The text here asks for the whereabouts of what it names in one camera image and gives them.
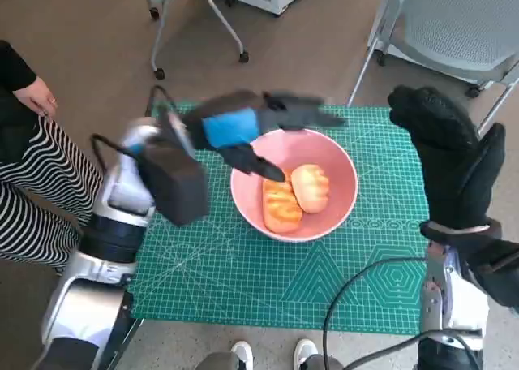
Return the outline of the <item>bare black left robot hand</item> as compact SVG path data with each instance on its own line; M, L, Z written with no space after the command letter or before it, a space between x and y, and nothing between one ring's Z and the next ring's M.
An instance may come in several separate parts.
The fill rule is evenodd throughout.
M258 156L251 142L277 129L301 131L345 124L344 118L322 111L322 106L321 97L237 90L201 103L184 114L182 122L194 148L219 153L228 166L244 174L283 182L283 170Z

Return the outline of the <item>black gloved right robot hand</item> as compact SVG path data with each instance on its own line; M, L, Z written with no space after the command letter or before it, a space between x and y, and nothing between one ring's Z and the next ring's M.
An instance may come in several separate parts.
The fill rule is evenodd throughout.
M433 87L400 85L388 103L390 121L409 132L420 158L429 220L452 230L488 225L505 159L504 125L480 136L465 110Z

